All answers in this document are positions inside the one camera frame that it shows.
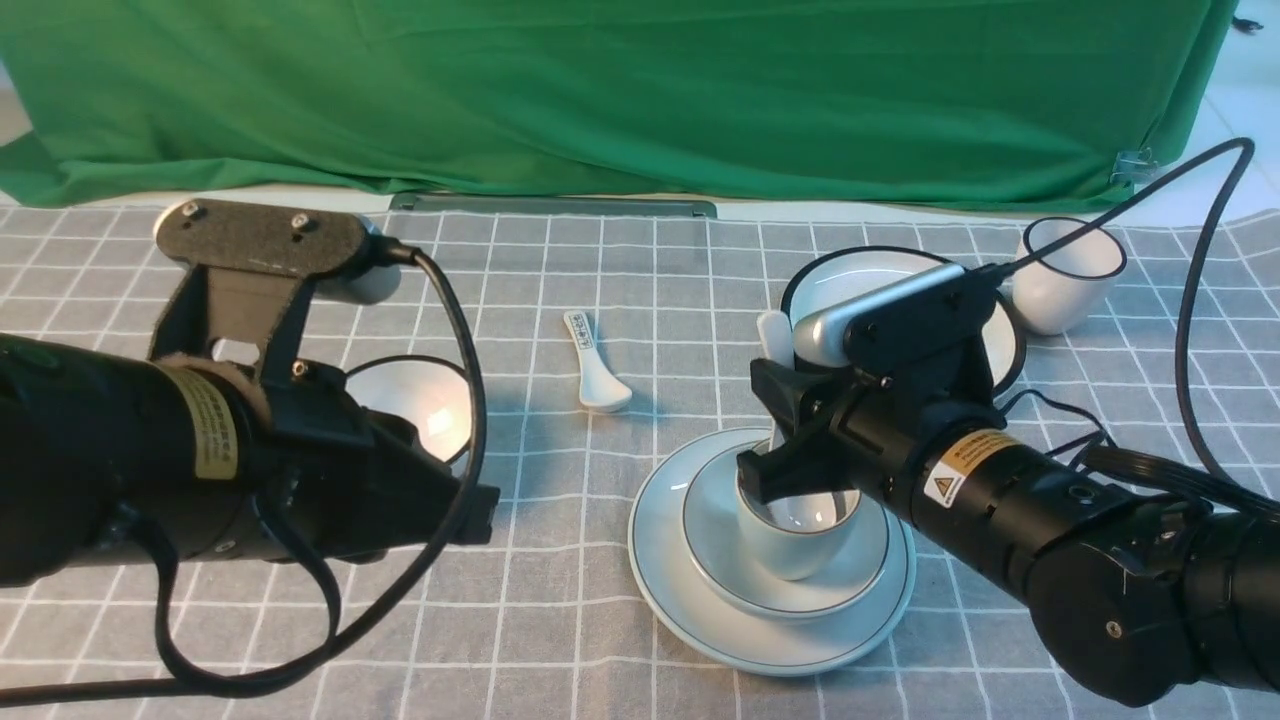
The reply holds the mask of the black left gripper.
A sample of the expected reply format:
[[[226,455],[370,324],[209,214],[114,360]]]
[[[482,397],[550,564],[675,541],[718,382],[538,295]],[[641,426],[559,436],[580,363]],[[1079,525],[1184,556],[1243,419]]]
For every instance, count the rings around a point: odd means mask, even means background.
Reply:
[[[352,564],[424,544],[445,519],[461,487],[460,461],[425,454],[412,424],[361,406],[346,389],[347,374],[311,363],[303,375],[257,392],[271,419],[253,413],[241,437],[238,559],[291,561],[261,507],[284,518],[317,556]]]

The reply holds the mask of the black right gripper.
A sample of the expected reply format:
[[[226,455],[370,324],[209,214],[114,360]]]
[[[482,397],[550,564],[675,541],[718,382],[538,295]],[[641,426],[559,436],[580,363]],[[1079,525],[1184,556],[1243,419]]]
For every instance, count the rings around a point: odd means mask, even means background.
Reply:
[[[762,503],[859,489],[905,521],[925,462],[961,430],[1001,425],[986,345],[964,340],[874,379],[850,366],[791,370],[785,442],[736,457],[740,484]]]

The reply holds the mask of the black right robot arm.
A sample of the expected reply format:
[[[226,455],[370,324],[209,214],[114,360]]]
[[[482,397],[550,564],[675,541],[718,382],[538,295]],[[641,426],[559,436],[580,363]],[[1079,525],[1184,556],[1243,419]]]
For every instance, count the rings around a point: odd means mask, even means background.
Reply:
[[[1023,605],[1057,665],[1120,705],[1198,682],[1277,691],[1277,523],[1137,495],[1012,438],[979,340],[882,377],[759,357],[750,379],[785,436],[739,456],[763,501],[859,489]]]

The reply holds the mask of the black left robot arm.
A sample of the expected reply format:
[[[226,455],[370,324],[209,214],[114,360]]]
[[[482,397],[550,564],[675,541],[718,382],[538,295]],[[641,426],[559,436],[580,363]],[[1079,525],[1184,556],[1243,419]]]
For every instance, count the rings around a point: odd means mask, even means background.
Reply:
[[[3,585],[70,568],[370,562],[425,544],[483,465],[433,457],[406,420],[298,360],[278,380],[174,355],[156,363],[3,337]]]

